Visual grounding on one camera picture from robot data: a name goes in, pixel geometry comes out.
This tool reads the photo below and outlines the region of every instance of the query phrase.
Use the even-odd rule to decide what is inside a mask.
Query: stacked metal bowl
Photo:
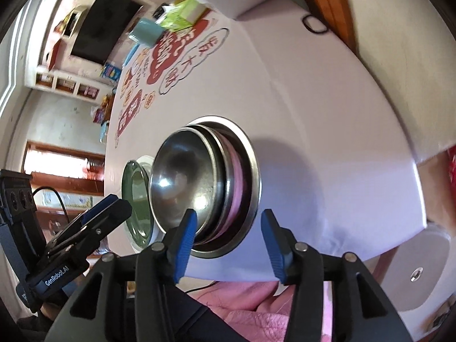
[[[149,180],[150,209],[165,233],[186,209],[198,216],[192,254],[220,257],[247,235],[260,197],[258,163],[245,133],[222,117],[197,119],[160,147]]]

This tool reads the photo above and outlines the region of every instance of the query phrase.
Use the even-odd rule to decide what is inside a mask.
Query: light blue mug
[[[166,30],[150,19],[141,18],[128,38],[148,47],[154,47]]]

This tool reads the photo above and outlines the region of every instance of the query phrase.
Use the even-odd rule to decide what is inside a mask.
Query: tissue box
[[[167,8],[167,12],[161,21],[157,23],[171,32],[192,27],[204,14],[207,7],[197,0],[184,0],[177,5]]]

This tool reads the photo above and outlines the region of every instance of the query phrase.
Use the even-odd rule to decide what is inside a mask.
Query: printed graphic on table
[[[156,83],[161,74],[176,62],[185,47],[194,41],[208,24],[208,20],[201,19],[193,27],[173,33],[166,32],[152,51],[153,59],[147,84]]]
[[[202,41],[187,51],[181,60],[163,77],[160,84],[160,95],[165,95],[177,82],[187,77],[193,68],[199,66],[209,55],[223,45],[229,35],[228,28],[221,28],[208,34]]]
[[[119,142],[119,136],[124,132],[130,121],[136,117],[141,109],[141,97],[142,90],[139,90],[135,97],[131,100],[131,103],[124,110],[122,117],[120,117],[119,126],[115,134],[115,147]]]
[[[144,109],[153,108],[158,95],[167,94],[220,48],[229,35],[219,19],[200,19],[193,27],[166,32],[153,48],[140,48],[127,64],[120,80],[122,108],[115,147],[128,124]]]
[[[143,63],[143,61],[146,61],[147,63],[149,63],[149,56],[150,56],[150,49],[147,47],[147,48],[141,50],[140,53],[138,54],[138,56],[136,57],[136,59],[133,61],[133,65],[128,70],[128,72],[124,78],[124,81],[122,83],[122,88],[120,89],[121,98],[125,95],[127,89],[132,84],[133,78],[136,74],[138,76],[136,77],[136,80],[135,80],[135,87],[138,87],[141,73],[143,71],[141,64]]]

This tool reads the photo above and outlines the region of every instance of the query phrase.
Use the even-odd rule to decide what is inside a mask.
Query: green glass bowl
[[[149,177],[135,160],[127,162],[122,175],[122,199],[132,207],[126,226],[133,242],[144,249],[150,244],[153,231],[153,217],[149,206]]]

